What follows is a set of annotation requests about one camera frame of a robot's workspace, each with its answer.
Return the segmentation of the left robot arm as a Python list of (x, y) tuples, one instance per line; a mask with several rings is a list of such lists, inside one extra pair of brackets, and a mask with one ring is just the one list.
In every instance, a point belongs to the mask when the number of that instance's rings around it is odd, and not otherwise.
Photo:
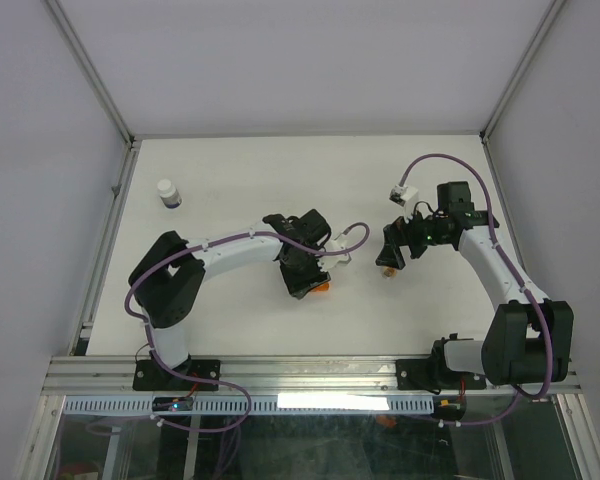
[(315, 209), (301, 217), (271, 214), (251, 231), (233, 234), (225, 242), (211, 241), (206, 247), (172, 259), (150, 276), (145, 273), (193, 244), (175, 231), (161, 234), (129, 276), (132, 296), (148, 317), (152, 348), (160, 357), (155, 377), (168, 388), (178, 388), (189, 377), (189, 348), (184, 338), (184, 320), (191, 313), (197, 294), (206, 281), (258, 262), (276, 262), (289, 295), (302, 299), (330, 281), (318, 257), (281, 239), (317, 250), (331, 234), (326, 219)]

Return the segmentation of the clear bottle orange pills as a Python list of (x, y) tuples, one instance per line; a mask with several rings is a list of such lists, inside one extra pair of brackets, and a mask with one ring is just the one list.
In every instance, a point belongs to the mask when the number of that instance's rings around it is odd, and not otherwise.
[(392, 267), (387, 267), (387, 266), (381, 267), (380, 271), (381, 271), (382, 278), (387, 279), (387, 280), (394, 279), (399, 273), (399, 271), (397, 269), (392, 268)]

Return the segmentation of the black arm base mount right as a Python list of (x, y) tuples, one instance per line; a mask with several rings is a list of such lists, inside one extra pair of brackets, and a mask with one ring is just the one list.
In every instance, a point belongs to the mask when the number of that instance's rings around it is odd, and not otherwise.
[(398, 359), (395, 361), (397, 388), (400, 391), (423, 390), (439, 395), (443, 390), (479, 391), (486, 381), (471, 373), (449, 370), (429, 358)]

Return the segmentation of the orange pill organizer box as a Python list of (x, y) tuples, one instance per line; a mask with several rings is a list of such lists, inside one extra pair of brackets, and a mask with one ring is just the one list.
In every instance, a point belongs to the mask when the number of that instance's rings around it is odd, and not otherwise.
[(324, 293), (324, 292), (328, 292), (330, 289), (330, 283), (329, 282), (325, 282), (323, 284), (320, 284), (316, 287), (314, 287), (311, 290), (311, 293)]

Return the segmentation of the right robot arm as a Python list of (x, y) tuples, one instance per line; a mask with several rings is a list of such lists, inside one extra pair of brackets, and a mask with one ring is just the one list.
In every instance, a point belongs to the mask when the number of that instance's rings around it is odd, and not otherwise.
[(437, 187), (438, 207), (423, 215), (419, 192), (395, 186), (390, 199), (404, 210), (383, 229), (380, 267), (401, 270), (428, 248), (450, 246), (469, 263), (494, 308), (482, 340), (456, 334), (434, 342), (429, 357), (406, 368), (409, 381), (437, 392), (462, 382), (494, 386), (565, 380), (569, 371), (574, 313), (565, 301), (553, 301), (538, 288), (493, 236), (499, 224), (475, 208), (465, 181)]

